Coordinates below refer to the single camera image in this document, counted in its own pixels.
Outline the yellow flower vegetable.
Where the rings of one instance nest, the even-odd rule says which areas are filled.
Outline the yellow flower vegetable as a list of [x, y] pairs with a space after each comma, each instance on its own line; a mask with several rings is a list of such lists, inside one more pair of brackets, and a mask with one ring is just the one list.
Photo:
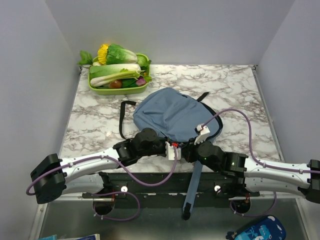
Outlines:
[[101, 65], [107, 64], [108, 44], [102, 44], [97, 51], [97, 59]]

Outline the green lettuce head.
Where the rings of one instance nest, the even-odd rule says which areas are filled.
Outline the green lettuce head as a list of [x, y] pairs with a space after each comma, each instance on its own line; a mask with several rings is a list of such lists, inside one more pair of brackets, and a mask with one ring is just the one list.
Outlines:
[[136, 64], [138, 61], [137, 55], [118, 44], [110, 44], [106, 54], [106, 64]]

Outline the blue shark pencil case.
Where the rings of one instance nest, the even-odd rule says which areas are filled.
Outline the blue shark pencil case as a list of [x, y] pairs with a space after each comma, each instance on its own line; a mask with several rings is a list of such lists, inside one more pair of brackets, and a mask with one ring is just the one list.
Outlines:
[[285, 240], [287, 232], [273, 215], [256, 218], [235, 231], [229, 231], [226, 240]]

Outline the aluminium mounting rail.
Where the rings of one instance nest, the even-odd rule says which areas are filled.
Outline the aluminium mounting rail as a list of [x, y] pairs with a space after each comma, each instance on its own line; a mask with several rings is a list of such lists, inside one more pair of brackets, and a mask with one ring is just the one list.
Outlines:
[[[63, 177], [44, 177], [34, 186], [38, 203], [49, 203], [66, 194], [105, 194], [111, 192], [131, 192], [136, 195], [187, 195], [193, 184], [191, 173], [175, 173], [159, 186], [144, 186], [123, 173], [85, 175], [67, 181]], [[266, 178], [232, 179], [216, 173], [202, 173], [198, 183], [191, 188], [196, 194], [209, 194], [215, 198], [231, 199], [251, 194], [258, 197], [262, 192], [287, 193], [302, 197], [301, 187], [292, 183]]]

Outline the purple onion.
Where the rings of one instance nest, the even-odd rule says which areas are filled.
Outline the purple onion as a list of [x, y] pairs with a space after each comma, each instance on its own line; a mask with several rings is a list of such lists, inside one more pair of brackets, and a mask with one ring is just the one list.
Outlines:
[[136, 81], [135, 84], [138, 87], [144, 86], [147, 83], [147, 81], [144, 79], [144, 77], [140, 76]]

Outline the white napa cabbage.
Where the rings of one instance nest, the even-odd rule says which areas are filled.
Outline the white napa cabbage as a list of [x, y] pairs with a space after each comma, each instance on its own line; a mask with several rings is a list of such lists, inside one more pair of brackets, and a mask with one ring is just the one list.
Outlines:
[[111, 75], [119, 73], [122, 69], [127, 69], [129, 71], [140, 71], [141, 67], [138, 64], [109, 64], [100, 66], [91, 66], [89, 68], [90, 75]]

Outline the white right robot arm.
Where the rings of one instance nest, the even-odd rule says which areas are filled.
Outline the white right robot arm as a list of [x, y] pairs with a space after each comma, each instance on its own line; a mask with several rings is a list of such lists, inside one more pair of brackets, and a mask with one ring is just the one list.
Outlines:
[[233, 197], [261, 191], [290, 193], [307, 201], [320, 202], [320, 162], [289, 164], [254, 159], [243, 153], [223, 151], [210, 141], [187, 143], [182, 157], [189, 163], [199, 161], [212, 171], [232, 179], [227, 191]]

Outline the brown mushroom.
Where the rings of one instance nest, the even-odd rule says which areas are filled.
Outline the brown mushroom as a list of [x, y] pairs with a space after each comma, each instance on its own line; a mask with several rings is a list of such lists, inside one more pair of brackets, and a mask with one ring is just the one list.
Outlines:
[[109, 89], [120, 89], [120, 88], [122, 88], [122, 85], [123, 85], [123, 83], [121, 80], [115, 80], [108, 85], [108, 88]]

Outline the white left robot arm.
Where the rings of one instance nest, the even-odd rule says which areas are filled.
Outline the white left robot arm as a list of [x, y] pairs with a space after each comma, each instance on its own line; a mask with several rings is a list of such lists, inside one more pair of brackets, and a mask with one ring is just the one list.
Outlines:
[[145, 156], [164, 157], [167, 141], [167, 137], [158, 136], [153, 129], [144, 128], [135, 137], [98, 153], [74, 158], [59, 158], [56, 153], [50, 154], [30, 173], [32, 183], [26, 194], [35, 196], [38, 204], [50, 203], [63, 194], [68, 183], [83, 176], [127, 167]]

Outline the blue fabric backpack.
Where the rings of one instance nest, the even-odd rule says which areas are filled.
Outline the blue fabric backpack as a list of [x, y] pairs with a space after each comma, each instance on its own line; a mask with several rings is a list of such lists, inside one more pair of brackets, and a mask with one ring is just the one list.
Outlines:
[[[151, 128], [159, 136], [169, 137], [175, 142], [187, 142], [197, 136], [196, 128], [202, 118], [212, 118], [216, 112], [202, 103], [202, 100], [209, 94], [203, 93], [197, 99], [184, 95], [173, 88], [163, 88], [145, 98], [133, 113], [133, 122], [139, 130]], [[134, 101], [123, 101], [120, 105], [119, 133], [123, 135], [123, 121], [126, 105], [136, 105]], [[210, 136], [207, 140], [214, 140], [223, 129], [223, 122], [217, 116], [208, 125]], [[194, 207], [197, 189], [200, 182], [203, 165], [196, 161], [193, 173], [189, 182], [187, 194], [182, 208], [182, 218], [188, 220]]]

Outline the green plastic vegetable tray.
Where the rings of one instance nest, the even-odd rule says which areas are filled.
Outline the green plastic vegetable tray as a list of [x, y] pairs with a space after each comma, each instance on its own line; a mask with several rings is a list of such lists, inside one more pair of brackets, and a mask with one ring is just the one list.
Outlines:
[[[88, 86], [91, 90], [99, 95], [110, 96], [110, 95], [130, 95], [139, 94], [146, 90], [149, 82], [152, 81], [150, 76], [150, 65], [151, 60], [142, 53], [137, 53], [137, 63], [140, 66], [140, 70], [127, 70], [122, 69], [118, 73], [110, 75], [93, 75], [88, 73]], [[93, 60], [93, 64], [89, 66], [103, 66], [98, 62], [98, 59]], [[144, 77], [146, 84], [143, 86], [137, 86], [136, 80], [140, 77]], [[110, 89], [109, 84], [115, 80], [122, 81], [122, 88]]]

